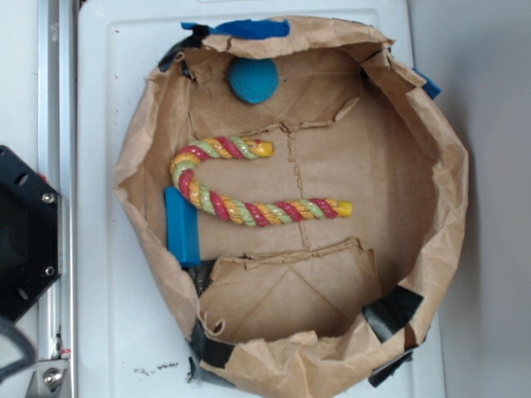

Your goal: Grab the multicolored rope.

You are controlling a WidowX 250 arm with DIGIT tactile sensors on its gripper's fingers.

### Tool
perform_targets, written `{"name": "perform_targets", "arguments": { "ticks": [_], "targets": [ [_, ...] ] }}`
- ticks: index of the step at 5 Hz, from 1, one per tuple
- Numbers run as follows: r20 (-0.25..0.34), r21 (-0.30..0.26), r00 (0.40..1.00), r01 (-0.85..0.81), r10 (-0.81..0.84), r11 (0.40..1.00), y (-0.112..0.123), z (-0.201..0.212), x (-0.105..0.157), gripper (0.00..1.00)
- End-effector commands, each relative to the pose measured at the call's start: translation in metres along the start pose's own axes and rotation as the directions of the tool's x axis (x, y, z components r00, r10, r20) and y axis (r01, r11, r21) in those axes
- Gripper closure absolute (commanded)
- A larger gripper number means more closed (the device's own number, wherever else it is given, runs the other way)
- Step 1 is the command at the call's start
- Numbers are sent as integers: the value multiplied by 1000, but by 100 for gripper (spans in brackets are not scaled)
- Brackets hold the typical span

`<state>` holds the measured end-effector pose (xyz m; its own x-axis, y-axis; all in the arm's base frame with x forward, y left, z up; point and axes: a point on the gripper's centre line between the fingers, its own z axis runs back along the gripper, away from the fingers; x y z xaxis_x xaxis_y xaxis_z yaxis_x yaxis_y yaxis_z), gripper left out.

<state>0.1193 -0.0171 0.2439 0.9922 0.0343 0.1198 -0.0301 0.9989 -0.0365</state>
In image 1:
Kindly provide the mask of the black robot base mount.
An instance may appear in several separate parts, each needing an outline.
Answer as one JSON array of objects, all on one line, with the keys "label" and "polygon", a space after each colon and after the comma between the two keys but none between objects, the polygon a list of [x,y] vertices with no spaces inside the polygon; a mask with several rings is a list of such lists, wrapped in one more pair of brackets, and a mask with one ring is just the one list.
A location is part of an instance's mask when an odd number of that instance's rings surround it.
[{"label": "black robot base mount", "polygon": [[17,322],[60,276],[60,195],[1,147],[1,316]]}]

